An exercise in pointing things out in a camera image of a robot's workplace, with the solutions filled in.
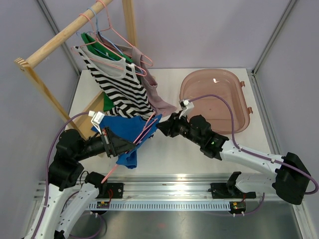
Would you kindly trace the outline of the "green tank top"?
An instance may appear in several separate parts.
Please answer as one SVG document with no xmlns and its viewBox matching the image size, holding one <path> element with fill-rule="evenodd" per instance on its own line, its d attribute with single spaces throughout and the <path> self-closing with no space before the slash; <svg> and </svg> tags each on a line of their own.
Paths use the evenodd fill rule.
<svg viewBox="0 0 319 239">
<path fill-rule="evenodd" d="M 106 47 L 104 47 L 104 45 L 100 44 L 99 42 L 95 42 L 95 39 L 87 33 L 81 33 L 80 36 L 91 53 L 113 61 L 121 60 L 121 57 L 108 50 Z M 115 106 L 111 99 L 104 93 L 103 111 L 107 112 L 114 107 Z"/>
</svg>

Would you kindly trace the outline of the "pink wire hanger front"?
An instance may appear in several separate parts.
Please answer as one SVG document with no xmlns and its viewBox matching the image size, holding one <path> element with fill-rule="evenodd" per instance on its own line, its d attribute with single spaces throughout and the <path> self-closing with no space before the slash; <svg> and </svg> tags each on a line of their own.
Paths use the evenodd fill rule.
<svg viewBox="0 0 319 239">
<path fill-rule="evenodd" d="M 155 118 L 155 113 L 153 113 L 148 120 L 146 121 L 143 130 L 138 135 L 138 137 L 134 140 L 135 144 L 140 144 L 144 137 L 146 137 L 146 134 L 150 131 L 152 125 L 157 121 Z M 114 171 L 119 167 L 119 164 L 115 164 L 114 167 L 110 170 L 110 172 L 103 178 L 101 183 L 105 183 L 107 179 L 113 174 Z"/>
</svg>

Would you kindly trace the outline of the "light blue wire hanger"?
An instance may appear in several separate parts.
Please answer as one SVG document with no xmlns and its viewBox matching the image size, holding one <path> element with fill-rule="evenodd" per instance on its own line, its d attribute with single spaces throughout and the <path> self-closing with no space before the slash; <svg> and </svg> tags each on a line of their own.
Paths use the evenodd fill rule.
<svg viewBox="0 0 319 239">
<path fill-rule="evenodd" d="M 119 61 L 122 58 L 126 59 L 129 63 L 134 63 L 137 67 L 140 67 L 140 57 L 134 58 L 134 52 L 136 51 L 135 46 L 129 42 L 126 38 L 120 35 L 111 24 L 111 20 L 109 18 L 109 13 L 107 7 L 105 7 L 107 13 L 107 19 L 109 27 L 103 30 L 99 29 L 98 17 L 97 14 L 93 11 L 92 8 L 88 8 L 91 10 L 96 18 L 96 31 L 83 32 L 80 34 L 81 39 L 84 42 L 84 45 L 79 47 L 86 47 L 89 52 L 93 53 L 96 56 L 100 56 L 102 58 Z M 102 35 L 102 31 L 112 30 L 116 33 L 120 38 L 122 38 L 130 47 L 121 46 L 113 43 L 108 38 Z"/>
</svg>

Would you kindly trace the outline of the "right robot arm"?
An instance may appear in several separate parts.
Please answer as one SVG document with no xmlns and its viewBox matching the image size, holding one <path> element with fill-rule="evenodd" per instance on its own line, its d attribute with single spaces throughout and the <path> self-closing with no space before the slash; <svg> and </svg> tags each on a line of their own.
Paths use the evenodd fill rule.
<svg viewBox="0 0 319 239">
<path fill-rule="evenodd" d="M 306 194 L 311 175 L 294 153 L 282 156 L 236 146 L 228 137 L 214 132 L 201 115 L 187 119 L 173 113 L 168 120 L 158 123 L 157 128 L 165 136 L 181 135 L 197 144 L 209 158 L 237 163 L 257 171 L 253 176 L 234 172 L 226 185 L 227 194 L 231 197 L 250 192 L 275 193 L 282 200 L 299 205 Z"/>
</svg>

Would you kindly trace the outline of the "black white striped tank top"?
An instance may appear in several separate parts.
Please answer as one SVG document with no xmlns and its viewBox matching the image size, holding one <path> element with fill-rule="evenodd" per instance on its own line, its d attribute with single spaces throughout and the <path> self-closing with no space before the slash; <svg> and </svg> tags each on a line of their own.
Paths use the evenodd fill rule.
<svg viewBox="0 0 319 239">
<path fill-rule="evenodd" d="M 108 111 L 108 115 L 125 118 L 140 116 L 147 120 L 154 113 L 133 63 L 124 58 L 113 61 L 96 56 L 86 47 L 75 46 L 74 50 L 95 82 L 113 102 L 115 107 Z"/>
</svg>

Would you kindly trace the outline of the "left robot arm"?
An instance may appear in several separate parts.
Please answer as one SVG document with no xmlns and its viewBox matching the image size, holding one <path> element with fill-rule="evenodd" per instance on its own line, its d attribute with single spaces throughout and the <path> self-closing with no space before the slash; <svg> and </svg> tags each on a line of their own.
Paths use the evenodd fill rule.
<svg viewBox="0 0 319 239">
<path fill-rule="evenodd" d="M 100 153 L 108 157 L 119 156 L 137 147 L 136 144 L 114 134 L 109 127 L 100 136 L 85 140 L 75 129 L 63 131 L 56 145 L 56 154 L 48 167 L 42 208 L 25 236 L 27 239 L 66 239 L 74 225 L 95 198 L 108 192 L 103 175 L 87 175 L 76 197 L 68 206 L 64 204 L 76 186 L 84 167 L 81 160 Z"/>
</svg>

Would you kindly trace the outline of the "blue tank top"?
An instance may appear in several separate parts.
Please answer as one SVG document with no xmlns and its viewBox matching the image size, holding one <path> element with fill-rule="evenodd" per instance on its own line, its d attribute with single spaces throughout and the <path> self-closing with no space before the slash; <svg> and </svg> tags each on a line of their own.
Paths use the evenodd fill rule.
<svg viewBox="0 0 319 239">
<path fill-rule="evenodd" d="M 149 138 L 153 136 L 157 130 L 156 124 L 161 120 L 162 114 L 155 116 L 157 121 L 152 125 L 150 131 L 146 134 L 140 144 L 128 153 L 118 156 L 117 164 L 123 165 L 128 169 L 137 167 L 137 149 Z M 119 137 L 133 142 L 143 130 L 146 121 L 140 116 L 133 118 L 124 118 L 121 116 L 104 116 L 100 123 L 100 128 L 109 127 L 110 130 Z"/>
</svg>

